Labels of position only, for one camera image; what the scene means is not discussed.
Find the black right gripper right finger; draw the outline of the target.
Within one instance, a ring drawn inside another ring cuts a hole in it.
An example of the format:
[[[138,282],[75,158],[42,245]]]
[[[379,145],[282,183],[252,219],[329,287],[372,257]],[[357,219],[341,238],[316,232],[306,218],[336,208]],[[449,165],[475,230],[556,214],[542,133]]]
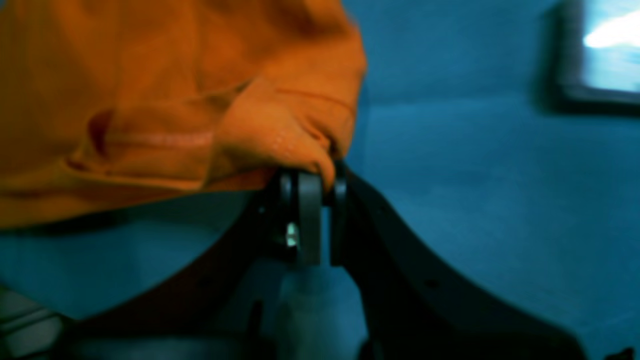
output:
[[[331,263],[358,287],[361,360],[584,360],[560,326],[501,300],[429,248],[373,186],[335,164]]]

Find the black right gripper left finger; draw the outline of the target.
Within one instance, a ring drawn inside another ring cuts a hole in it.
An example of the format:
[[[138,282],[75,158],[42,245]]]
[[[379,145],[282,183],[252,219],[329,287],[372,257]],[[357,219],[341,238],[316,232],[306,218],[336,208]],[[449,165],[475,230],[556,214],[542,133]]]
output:
[[[237,291],[263,262],[322,261],[323,182],[281,170],[252,196],[231,228],[166,282],[65,334],[67,360],[276,360],[265,334],[266,305],[279,294],[275,276],[263,294],[247,297],[244,315],[228,329],[216,321],[235,306]]]

